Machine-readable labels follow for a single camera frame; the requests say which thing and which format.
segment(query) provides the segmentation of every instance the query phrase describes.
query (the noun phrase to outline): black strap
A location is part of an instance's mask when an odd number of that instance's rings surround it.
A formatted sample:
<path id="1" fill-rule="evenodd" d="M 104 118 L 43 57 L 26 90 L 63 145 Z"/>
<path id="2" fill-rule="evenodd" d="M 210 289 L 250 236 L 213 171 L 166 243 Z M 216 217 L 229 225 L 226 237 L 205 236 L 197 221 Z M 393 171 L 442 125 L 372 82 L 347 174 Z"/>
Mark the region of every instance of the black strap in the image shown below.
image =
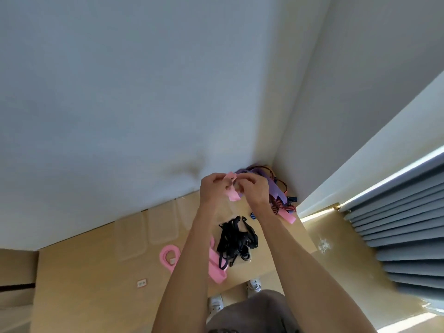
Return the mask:
<path id="1" fill-rule="evenodd" d="M 247 218 L 242 216 L 242 222 L 247 228 L 246 232 L 239 231 L 240 220 L 241 217 L 237 216 L 219 225 L 222 228 L 222 235 L 216 250 L 219 252 L 219 268 L 221 269 L 225 269 L 228 264 L 233 266 L 237 256 L 241 256 L 244 261 L 249 260 L 249 249 L 258 247 L 258 236 L 254 229 L 248 225 Z M 223 258 L 226 259 L 224 266 L 222 266 Z"/>

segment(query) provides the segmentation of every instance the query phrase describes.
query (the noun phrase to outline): person's left hand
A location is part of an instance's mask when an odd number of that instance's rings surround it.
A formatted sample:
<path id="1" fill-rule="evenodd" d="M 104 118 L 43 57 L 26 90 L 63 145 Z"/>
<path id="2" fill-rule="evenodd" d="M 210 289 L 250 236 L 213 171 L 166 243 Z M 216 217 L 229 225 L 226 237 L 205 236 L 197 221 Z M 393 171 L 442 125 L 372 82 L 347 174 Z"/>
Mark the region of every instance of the person's left hand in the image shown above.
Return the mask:
<path id="1" fill-rule="evenodd" d="M 200 205 L 209 204 L 216 207 L 225 197 L 225 191 L 233 182 L 225 177 L 225 173 L 213 173 L 200 182 Z"/>

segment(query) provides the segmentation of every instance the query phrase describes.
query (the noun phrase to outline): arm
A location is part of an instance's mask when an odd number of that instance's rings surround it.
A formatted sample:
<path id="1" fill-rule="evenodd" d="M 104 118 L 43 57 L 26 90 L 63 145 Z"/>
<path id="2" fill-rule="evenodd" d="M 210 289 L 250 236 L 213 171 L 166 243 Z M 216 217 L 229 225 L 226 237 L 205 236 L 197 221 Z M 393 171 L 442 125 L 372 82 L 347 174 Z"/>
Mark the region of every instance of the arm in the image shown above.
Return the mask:
<path id="1" fill-rule="evenodd" d="M 201 181 L 200 206 L 180 259 L 157 310 L 152 333 L 203 332 L 207 319 L 208 250 L 211 226 L 224 190 L 232 182 L 214 173 Z"/>
<path id="2" fill-rule="evenodd" d="M 301 329 L 306 333 L 375 333 L 353 299 L 272 212 L 267 180 L 245 173 L 237 176 L 237 183 L 264 231 L 287 303 Z"/>

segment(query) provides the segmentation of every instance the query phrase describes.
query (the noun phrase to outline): hand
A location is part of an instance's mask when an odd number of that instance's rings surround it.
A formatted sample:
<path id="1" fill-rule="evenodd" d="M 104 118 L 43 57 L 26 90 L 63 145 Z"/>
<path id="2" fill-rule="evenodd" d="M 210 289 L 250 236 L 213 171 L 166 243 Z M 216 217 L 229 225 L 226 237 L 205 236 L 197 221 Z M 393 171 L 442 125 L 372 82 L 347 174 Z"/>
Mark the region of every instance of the hand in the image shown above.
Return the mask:
<path id="1" fill-rule="evenodd" d="M 225 173 L 213 173 L 204 177 L 200 182 L 200 205 L 211 205 L 217 207 L 222 198 L 225 197 L 225 190 L 233 182 L 225 177 Z"/>
<path id="2" fill-rule="evenodd" d="M 253 173 L 238 174 L 234 186 L 236 191 L 245 194 L 254 214 L 262 210 L 271 210 L 268 181 L 263 176 Z"/>

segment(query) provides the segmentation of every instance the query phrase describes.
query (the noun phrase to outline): white sneaker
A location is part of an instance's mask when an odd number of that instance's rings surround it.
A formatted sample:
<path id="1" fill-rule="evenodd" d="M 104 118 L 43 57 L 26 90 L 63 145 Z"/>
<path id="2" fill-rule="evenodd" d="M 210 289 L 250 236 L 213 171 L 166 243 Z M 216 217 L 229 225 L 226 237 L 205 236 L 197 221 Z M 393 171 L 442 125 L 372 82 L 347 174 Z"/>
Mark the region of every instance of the white sneaker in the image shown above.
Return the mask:
<path id="1" fill-rule="evenodd" d="M 207 318 L 207 323 L 221 309 L 223 309 L 223 300 L 222 300 L 222 296 L 220 294 L 216 294 L 215 296 L 209 298 L 208 299 L 208 311 L 209 311 L 210 315 Z"/>
<path id="2" fill-rule="evenodd" d="M 254 296 L 256 293 L 262 291 L 261 279 L 251 279 L 247 282 L 248 298 Z"/>

